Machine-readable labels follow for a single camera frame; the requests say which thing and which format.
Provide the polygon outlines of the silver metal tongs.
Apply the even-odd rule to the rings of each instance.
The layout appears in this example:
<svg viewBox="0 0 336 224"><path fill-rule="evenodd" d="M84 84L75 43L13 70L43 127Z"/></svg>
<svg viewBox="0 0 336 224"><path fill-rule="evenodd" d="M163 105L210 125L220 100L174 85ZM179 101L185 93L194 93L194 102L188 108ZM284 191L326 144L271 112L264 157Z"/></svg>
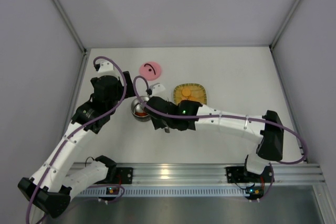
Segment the silver metal tongs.
<svg viewBox="0 0 336 224"><path fill-rule="evenodd" d="M149 98L146 97L146 96L140 96L139 100L142 103L142 105L144 106L144 104L149 101ZM163 129L165 133L170 133L170 129L169 129L169 127L166 124L164 124L160 120L152 118L151 116L150 116L150 118L151 118L151 122L152 122L155 130Z"/></svg>

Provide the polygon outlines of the red toy chicken drumstick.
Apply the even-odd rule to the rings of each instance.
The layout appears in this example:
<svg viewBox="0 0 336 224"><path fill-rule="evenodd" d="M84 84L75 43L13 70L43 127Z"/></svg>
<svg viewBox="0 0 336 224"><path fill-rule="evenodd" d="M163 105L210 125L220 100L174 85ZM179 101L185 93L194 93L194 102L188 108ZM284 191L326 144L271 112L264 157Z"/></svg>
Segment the red toy chicken drumstick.
<svg viewBox="0 0 336 224"><path fill-rule="evenodd" d="M137 111L135 111L135 113L134 113L136 116L138 116L138 117L146 117L148 114L147 113L145 113L145 112L137 112Z"/></svg>

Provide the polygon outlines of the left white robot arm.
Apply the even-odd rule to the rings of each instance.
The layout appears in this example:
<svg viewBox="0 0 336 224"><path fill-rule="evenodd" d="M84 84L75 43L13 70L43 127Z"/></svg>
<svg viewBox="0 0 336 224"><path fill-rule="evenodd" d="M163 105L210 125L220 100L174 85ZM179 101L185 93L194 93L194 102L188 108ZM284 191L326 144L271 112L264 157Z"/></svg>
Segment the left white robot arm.
<svg viewBox="0 0 336 224"><path fill-rule="evenodd" d="M30 178L23 177L18 183L29 203L52 218L61 216L73 198L91 185L121 181L116 162L103 155L82 170L68 175L85 145L110 120L114 107L123 99L135 96L127 71L123 72L123 78L104 75L92 78L90 82L93 93L77 108L55 150L38 171Z"/></svg>

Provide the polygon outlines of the round orange cracker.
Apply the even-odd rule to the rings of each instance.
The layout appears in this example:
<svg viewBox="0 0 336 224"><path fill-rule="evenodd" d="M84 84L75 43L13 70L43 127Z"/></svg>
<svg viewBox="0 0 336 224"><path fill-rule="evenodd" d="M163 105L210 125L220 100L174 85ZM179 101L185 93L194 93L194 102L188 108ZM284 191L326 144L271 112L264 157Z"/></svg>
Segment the round orange cracker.
<svg viewBox="0 0 336 224"><path fill-rule="evenodd" d="M184 96L184 97L190 97L191 96L191 90L189 89L189 87L184 87L182 89L182 96Z"/></svg>

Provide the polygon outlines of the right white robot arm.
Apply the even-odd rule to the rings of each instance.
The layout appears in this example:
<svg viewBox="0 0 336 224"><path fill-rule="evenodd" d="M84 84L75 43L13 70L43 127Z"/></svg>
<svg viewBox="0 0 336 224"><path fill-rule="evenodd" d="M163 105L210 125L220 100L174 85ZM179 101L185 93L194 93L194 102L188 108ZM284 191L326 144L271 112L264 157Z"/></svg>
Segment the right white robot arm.
<svg viewBox="0 0 336 224"><path fill-rule="evenodd" d="M253 142L256 147L245 158L245 172L261 175L270 162L283 159L284 130L275 111L268 110L262 116L251 118L216 110L196 101L183 100L174 104L157 96L149 98L144 111L156 130L211 130Z"/></svg>

